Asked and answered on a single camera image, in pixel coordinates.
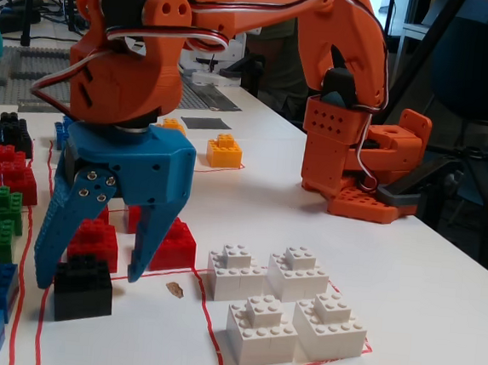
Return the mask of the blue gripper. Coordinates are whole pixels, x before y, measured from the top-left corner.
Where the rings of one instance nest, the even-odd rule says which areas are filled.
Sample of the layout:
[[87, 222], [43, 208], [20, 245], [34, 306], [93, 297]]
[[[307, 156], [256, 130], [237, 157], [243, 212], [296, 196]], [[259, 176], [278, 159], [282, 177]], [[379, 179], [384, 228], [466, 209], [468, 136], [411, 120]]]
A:
[[83, 221], [97, 218], [113, 197], [142, 206], [128, 265], [137, 282], [186, 206], [195, 148], [180, 131], [158, 126], [129, 132], [76, 122], [69, 127], [65, 161], [34, 244], [36, 282], [52, 283], [61, 255]]

